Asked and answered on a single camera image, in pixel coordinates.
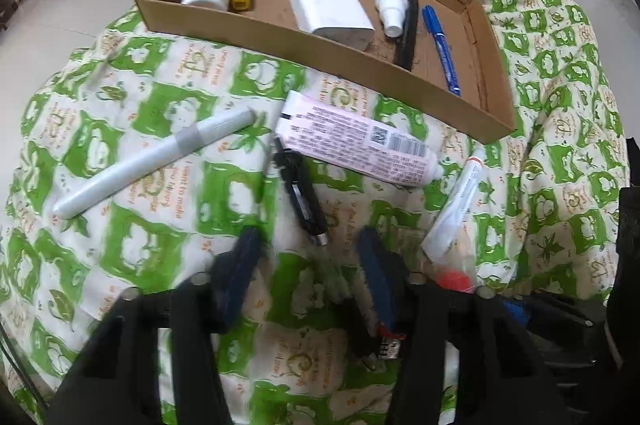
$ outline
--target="brown cardboard box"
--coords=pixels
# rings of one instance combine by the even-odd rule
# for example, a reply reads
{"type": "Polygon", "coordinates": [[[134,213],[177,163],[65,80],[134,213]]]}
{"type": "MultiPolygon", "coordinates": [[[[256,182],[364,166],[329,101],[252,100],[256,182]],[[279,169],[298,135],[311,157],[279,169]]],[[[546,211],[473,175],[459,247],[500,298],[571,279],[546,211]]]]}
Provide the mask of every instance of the brown cardboard box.
{"type": "Polygon", "coordinates": [[[289,0],[252,0],[250,12],[217,12],[180,0],[136,0],[150,30],[232,44],[336,75],[428,113],[483,143],[515,128],[511,87],[494,32],[476,0],[418,0],[436,9],[450,45],[462,97],[449,93],[433,37],[418,19],[414,68],[392,64],[374,0],[360,0],[376,28],[364,51],[303,33],[289,0]]]}

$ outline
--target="blue pen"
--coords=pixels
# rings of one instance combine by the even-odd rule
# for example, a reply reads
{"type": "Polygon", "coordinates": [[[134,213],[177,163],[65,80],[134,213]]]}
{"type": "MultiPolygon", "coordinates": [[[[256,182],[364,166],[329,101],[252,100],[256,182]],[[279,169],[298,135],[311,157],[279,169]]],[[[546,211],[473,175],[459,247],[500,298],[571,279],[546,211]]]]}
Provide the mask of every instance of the blue pen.
{"type": "Polygon", "coordinates": [[[453,59],[451,58],[451,52],[449,51],[449,45],[444,37],[442,26],[436,15],[436,11],[432,6],[425,6],[422,9],[422,18],[427,30],[433,35],[434,41],[436,41],[436,48],[438,49],[438,55],[440,56],[440,62],[442,62],[442,68],[444,69],[444,76],[447,79],[447,86],[449,91],[454,95],[460,96],[460,86],[458,85],[458,75],[456,69],[453,66],[453,59]]]}

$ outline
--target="floor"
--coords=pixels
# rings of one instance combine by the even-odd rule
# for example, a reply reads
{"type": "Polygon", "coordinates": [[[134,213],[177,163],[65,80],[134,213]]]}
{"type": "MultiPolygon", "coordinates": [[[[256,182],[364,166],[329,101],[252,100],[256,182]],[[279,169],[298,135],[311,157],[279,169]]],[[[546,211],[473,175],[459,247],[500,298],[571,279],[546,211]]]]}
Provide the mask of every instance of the floor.
{"type": "MultiPolygon", "coordinates": [[[[640,142],[640,10],[633,0],[577,0],[595,29],[600,59],[616,95],[626,135],[640,142]]],[[[0,33],[0,200],[18,164],[20,119],[33,92],[65,65],[69,53],[94,37],[132,0],[25,0],[7,32],[0,33]]]]}
{"type": "Polygon", "coordinates": [[[0,109],[0,145],[10,152],[0,161],[0,200],[4,204],[21,147],[20,120],[27,101],[69,54],[89,47],[95,36],[133,0],[25,0],[0,32],[0,77],[5,84],[0,109]]]}

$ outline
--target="green and white tablecloth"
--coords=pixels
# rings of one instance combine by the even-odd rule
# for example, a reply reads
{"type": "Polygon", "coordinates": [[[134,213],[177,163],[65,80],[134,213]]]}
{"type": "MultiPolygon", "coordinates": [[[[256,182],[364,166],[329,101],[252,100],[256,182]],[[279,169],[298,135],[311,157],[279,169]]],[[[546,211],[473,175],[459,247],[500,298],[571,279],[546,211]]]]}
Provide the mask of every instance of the green and white tablecloth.
{"type": "MultiPolygon", "coordinates": [[[[486,146],[484,177],[458,246],[475,250],[480,282],[498,290],[604,297],[616,270],[618,190],[628,185],[628,167],[593,29],[572,0],[479,1],[502,49],[517,129],[486,146]]],[[[74,52],[22,119],[20,167],[1,230],[0,314],[44,390],[57,388],[124,287],[171,288],[231,249],[242,225],[258,224],[270,242],[266,258],[240,322],[216,339],[234,420],[383,423],[398,363],[383,362],[371,373],[347,354],[307,258],[306,237],[291,231],[292,211],[271,164],[273,128],[290,89],[403,128],[442,153],[446,176],[416,190],[310,162],[333,243],[358,294],[352,245],[363,225],[376,226],[412,270],[424,267],[420,241],[469,156],[469,137],[296,63],[150,33],[133,9],[92,48],[74,52]],[[52,218],[56,199],[117,160],[244,103],[260,113],[251,127],[72,221],[52,218]]],[[[162,407],[172,423],[167,343],[163,332],[162,407]]],[[[455,361],[449,365],[443,409],[450,419],[455,361]]],[[[4,375],[15,397],[35,411],[7,361],[4,375]]]]}

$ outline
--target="qr code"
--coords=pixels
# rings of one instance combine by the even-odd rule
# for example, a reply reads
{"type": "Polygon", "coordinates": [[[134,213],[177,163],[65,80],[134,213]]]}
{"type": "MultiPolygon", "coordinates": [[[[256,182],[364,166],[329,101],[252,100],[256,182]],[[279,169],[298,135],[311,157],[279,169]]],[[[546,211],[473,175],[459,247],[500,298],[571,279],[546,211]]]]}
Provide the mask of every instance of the qr code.
{"type": "Polygon", "coordinates": [[[389,132],[385,128],[380,128],[379,126],[373,126],[373,130],[371,131],[371,138],[374,144],[386,145],[386,135],[389,132]]]}
{"type": "Polygon", "coordinates": [[[398,132],[391,135],[388,148],[403,154],[413,154],[414,156],[420,156],[422,158],[424,158],[424,153],[427,150],[427,146],[424,142],[414,140],[413,138],[407,138],[398,132]]]}

